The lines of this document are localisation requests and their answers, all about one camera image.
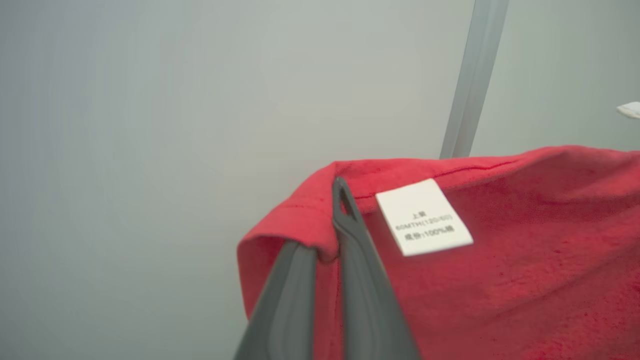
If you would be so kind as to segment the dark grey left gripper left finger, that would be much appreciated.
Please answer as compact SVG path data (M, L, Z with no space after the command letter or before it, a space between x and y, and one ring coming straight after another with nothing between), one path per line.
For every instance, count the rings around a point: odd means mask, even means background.
M317 251L279 251L233 360L313 360Z

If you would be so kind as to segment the grey partition post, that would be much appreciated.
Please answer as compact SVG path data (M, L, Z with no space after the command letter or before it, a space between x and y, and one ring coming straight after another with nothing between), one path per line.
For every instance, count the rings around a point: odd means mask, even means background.
M475 0L439 158L469 157L510 0Z

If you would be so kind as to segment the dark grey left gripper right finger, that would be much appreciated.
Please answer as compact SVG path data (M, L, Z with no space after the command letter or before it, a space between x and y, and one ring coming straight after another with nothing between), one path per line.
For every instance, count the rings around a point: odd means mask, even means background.
M342 276L343 360L422 360L347 181L333 182Z

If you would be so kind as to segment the red and white shirt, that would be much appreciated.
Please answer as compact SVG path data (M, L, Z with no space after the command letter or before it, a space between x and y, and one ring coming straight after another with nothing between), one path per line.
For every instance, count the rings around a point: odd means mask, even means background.
M345 178L420 353L434 360L640 360L640 150L336 161L237 248L250 316L286 240L318 249L314 360L343 360L334 178ZM433 179L473 244L404 256L378 193Z

